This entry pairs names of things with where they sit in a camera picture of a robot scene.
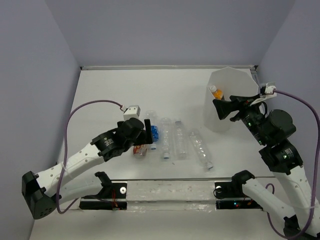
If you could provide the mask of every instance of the gray wall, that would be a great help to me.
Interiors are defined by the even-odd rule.
[[[258,67],[263,82],[311,103],[320,113],[320,1],[297,0]],[[317,125],[304,105],[285,96],[271,101],[291,114],[297,132],[290,137],[302,156],[309,181],[313,179]],[[320,177],[317,181],[320,199]]]
[[[27,240],[21,176],[54,164],[80,70],[43,0],[2,1],[0,33],[0,238]]]
[[[45,0],[81,66],[258,64],[293,0]]]

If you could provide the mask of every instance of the clear plastic bottle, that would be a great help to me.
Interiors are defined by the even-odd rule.
[[[174,122],[174,149],[175,154],[178,159],[186,159],[187,158],[187,134],[185,131],[185,127],[180,120]]]
[[[161,157],[169,159],[172,149],[172,123],[170,118],[162,118],[159,122]]]
[[[212,159],[210,157],[210,152],[206,143],[201,137],[200,132],[197,129],[192,129],[189,133],[189,137],[200,162],[207,170],[212,169],[214,165],[211,162]]]
[[[157,144],[159,140],[159,130],[158,130],[158,122],[157,122],[157,113],[153,110],[148,110],[145,112],[145,118],[150,119],[151,123],[151,132],[152,132],[152,137],[153,137],[153,144],[150,144],[150,149],[151,150],[156,150],[157,149]]]

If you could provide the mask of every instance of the bottle label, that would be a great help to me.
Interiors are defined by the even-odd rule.
[[[158,142],[158,140],[159,140],[158,127],[151,126],[151,132],[152,132],[153,142],[154,143]]]

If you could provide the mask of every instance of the white table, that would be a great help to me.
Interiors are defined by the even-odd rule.
[[[105,171],[114,180],[230,178],[244,169],[262,184],[272,182],[276,195],[287,198],[258,151],[259,144],[242,122],[225,133],[203,126],[206,85],[217,69],[86,70],[77,86],[73,109],[88,101],[108,99],[126,106],[139,105],[141,116],[155,110],[160,117],[180,118],[187,129],[198,128],[213,156],[214,169],[205,172],[193,150],[187,160],[162,161],[158,154],[137,160],[132,151],[79,176]],[[249,69],[242,69],[250,75]],[[69,156],[123,119],[117,106],[97,103],[79,110],[69,124]],[[252,210],[107,211],[74,207],[36,220],[30,240],[269,240],[281,239],[270,228],[265,212]],[[274,223],[278,230],[283,226]]]

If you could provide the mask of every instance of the bottle with orange label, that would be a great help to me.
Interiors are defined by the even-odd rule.
[[[225,100],[224,92],[221,89],[218,89],[215,85],[211,85],[209,90],[216,99]]]

